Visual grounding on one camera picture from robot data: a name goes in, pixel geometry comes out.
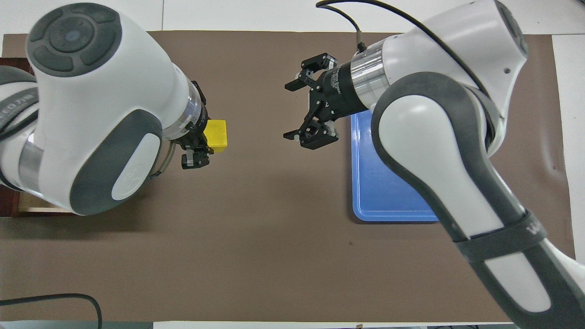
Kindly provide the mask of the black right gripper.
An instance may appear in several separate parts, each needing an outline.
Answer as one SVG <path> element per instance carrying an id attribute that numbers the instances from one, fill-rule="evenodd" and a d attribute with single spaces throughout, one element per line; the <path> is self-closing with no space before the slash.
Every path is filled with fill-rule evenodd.
<path id="1" fill-rule="evenodd" d="M 334 121 L 367 110 L 356 93 L 351 63 L 337 65 L 338 60 L 328 53 L 305 59 L 295 79 L 284 85 L 291 92 L 310 87 L 310 105 L 317 108 L 307 113 L 301 127 L 284 133 L 284 139 L 299 142 L 306 149 L 321 148 L 339 140 Z M 322 70 L 326 72 L 314 79 Z"/>

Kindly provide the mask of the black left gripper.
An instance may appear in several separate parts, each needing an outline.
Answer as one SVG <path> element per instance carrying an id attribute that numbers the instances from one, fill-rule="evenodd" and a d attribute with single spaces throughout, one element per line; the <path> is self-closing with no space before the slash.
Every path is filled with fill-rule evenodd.
<path id="1" fill-rule="evenodd" d="M 193 117 L 186 124 L 186 134 L 177 139 L 177 144 L 184 150 L 184 154 L 181 156 L 183 170 L 199 169 L 207 166 L 210 163 L 209 157 L 215 154 L 213 148 L 200 146 L 204 144 L 203 131 L 207 127 L 209 116 L 206 107 L 207 100 L 199 84 L 194 80 L 190 81 L 190 104 L 201 110 L 197 117 Z"/>

